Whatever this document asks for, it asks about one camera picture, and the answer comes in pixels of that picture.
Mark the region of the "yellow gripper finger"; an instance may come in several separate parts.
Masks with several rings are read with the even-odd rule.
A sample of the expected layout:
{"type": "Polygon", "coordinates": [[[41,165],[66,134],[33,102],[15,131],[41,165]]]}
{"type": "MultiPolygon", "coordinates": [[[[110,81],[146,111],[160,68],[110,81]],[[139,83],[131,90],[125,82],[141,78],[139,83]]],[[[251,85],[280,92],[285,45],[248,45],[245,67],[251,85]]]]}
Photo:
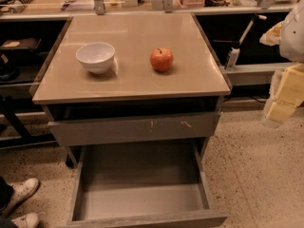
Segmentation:
{"type": "Polygon", "coordinates": [[[276,70],[270,87],[270,97],[265,104],[265,122],[282,124],[304,102],[304,64],[276,70]]]}

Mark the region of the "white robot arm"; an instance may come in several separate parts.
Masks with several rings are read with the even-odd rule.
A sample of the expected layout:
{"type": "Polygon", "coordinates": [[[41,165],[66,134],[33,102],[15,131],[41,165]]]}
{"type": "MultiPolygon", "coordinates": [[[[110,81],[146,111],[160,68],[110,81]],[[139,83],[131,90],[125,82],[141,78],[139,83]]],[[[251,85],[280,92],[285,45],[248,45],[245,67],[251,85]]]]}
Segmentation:
{"type": "Polygon", "coordinates": [[[294,63],[275,71],[270,97],[264,106],[263,122],[279,127],[304,102],[304,0],[300,0],[282,22],[264,33],[259,42],[279,45],[280,55],[294,63]]]}

